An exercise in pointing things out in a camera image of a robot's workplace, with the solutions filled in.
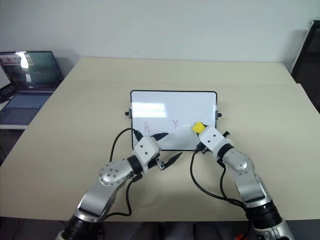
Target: white wall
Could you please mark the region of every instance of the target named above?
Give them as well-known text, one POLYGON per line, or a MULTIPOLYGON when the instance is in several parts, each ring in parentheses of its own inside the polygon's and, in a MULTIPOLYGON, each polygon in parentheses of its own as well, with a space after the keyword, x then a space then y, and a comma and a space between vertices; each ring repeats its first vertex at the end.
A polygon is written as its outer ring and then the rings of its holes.
MULTIPOLYGON (((0 50, 2 49, 1 48, 1 1, 0 1, 0 50)), ((8 80, 5 72, 3 71, 3 69, 0 67, 0 88, 2 88, 3 86, 9 84, 10 81, 8 80)))
POLYGON ((284 62, 320 0, 0 0, 1 51, 53 50, 66 75, 82 56, 284 62))

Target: yellow sponge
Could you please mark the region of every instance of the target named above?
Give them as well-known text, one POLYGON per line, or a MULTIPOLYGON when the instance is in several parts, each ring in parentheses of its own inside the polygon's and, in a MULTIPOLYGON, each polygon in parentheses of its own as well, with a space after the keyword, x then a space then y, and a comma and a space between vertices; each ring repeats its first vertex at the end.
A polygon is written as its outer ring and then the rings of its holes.
POLYGON ((196 132, 197 134, 202 133, 205 130, 205 126, 202 124, 202 122, 198 121, 192 128, 192 131, 196 132))

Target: robotic arm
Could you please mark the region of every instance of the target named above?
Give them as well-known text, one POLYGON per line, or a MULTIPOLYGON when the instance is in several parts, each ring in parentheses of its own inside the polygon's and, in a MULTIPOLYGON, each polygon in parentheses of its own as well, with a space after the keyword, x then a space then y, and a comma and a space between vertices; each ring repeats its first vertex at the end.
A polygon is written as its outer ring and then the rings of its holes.
POLYGON ((172 165, 181 153, 170 158, 167 163, 159 160, 161 151, 157 141, 168 133, 144 136, 133 130, 139 142, 133 149, 132 156, 110 162, 104 165, 98 174, 96 182, 84 194, 68 225, 61 231, 56 240, 95 240, 102 230, 103 221, 113 215, 108 215, 118 190, 126 181, 132 182, 142 178, 149 168, 158 165, 161 170, 172 165))
POLYGON ((286 221, 281 218, 262 179, 255 174, 252 160, 233 147, 215 127, 198 122, 193 130, 199 135, 200 149, 207 148, 232 173, 246 215, 261 240, 294 240, 286 221))

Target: black chair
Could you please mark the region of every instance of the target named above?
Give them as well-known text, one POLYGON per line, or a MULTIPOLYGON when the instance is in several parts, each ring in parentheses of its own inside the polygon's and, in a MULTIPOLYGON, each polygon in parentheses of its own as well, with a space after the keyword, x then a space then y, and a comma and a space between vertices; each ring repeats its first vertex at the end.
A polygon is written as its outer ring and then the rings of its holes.
POLYGON ((291 75, 320 113, 320 20, 314 20, 291 75))

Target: laptop screen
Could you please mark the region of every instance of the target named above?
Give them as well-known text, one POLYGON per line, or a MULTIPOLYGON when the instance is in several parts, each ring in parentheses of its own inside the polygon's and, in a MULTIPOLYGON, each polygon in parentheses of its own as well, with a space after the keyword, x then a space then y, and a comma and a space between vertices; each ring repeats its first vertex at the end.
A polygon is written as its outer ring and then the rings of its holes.
POLYGON ((1 52, 0 64, 17 91, 52 91, 63 80, 51 51, 1 52))

